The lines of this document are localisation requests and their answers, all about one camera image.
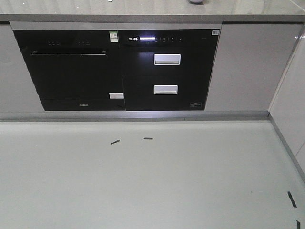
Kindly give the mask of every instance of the gray cabinet door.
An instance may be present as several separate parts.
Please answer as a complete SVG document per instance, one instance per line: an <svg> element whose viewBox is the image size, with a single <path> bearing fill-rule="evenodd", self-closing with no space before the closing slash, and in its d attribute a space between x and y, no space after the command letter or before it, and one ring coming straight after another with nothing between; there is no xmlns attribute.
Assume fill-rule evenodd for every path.
<svg viewBox="0 0 305 229"><path fill-rule="evenodd" d="M301 28L223 25L205 110L268 110Z"/></svg>
<svg viewBox="0 0 305 229"><path fill-rule="evenodd" d="M43 111L9 25L0 25L0 112Z"/></svg>
<svg viewBox="0 0 305 229"><path fill-rule="evenodd" d="M305 141L305 39L302 38L270 113L296 155Z"/></svg>

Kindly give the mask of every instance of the black debris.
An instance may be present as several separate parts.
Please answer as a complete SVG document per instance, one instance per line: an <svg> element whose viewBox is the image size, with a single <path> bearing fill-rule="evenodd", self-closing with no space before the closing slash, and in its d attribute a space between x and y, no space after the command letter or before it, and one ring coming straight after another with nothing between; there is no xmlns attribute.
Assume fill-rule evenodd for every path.
<svg viewBox="0 0 305 229"><path fill-rule="evenodd" d="M116 140L116 141L114 141L114 142L111 142L110 145L112 145L112 144L114 144L114 143L118 143L118 142L120 142L120 139L119 139L119 140Z"/></svg>

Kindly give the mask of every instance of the gray countertop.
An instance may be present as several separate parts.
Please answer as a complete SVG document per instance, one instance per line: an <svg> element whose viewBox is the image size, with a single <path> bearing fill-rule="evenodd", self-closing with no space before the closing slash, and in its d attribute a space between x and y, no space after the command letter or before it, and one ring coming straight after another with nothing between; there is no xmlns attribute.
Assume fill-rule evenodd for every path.
<svg viewBox="0 0 305 229"><path fill-rule="evenodd" d="M305 21L305 0L0 0L0 21Z"/></svg>

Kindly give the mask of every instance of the control panel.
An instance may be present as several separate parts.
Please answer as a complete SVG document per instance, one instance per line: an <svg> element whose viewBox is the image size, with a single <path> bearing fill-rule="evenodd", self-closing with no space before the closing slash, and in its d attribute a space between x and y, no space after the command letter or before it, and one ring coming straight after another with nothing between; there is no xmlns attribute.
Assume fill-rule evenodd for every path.
<svg viewBox="0 0 305 229"><path fill-rule="evenodd" d="M183 47L205 46L207 39L214 36L215 30L121 30L119 31L120 47Z"/></svg>

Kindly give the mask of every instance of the silver handle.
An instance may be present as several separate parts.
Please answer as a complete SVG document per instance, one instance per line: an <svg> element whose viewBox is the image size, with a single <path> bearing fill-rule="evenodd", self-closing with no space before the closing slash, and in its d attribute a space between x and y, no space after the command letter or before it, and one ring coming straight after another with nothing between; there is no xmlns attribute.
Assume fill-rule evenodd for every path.
<svg viewBox="0 0 305 229"><path fill-rule="evenodd" d="M36 53L35 51L32 53L32 56L107 56L104 53Z"/></svg>
<svg viewBox="0 0 305 229"><path fill-rule="evenodd" d="M175 65L178 65L179 63L180 63L179 61L155 61L155 64L168 64L168 65L175 64Z"/></svg>
<svg viewBox="0 0 305 229"><path fill-rule="evenodd" d="M155 54L154 65L180 65L180 54Z"/></svg>
<svg viewBox="0 0 305 229"><path fill-rule="evenodd" d="M178 85L154 85L153 94L178 94Z"/></svg>
<svg viewBox="0 0 305 229"><path fill-rule="evenodd" d="M154 91L155 94L177 94L177 91Z"/></svg>

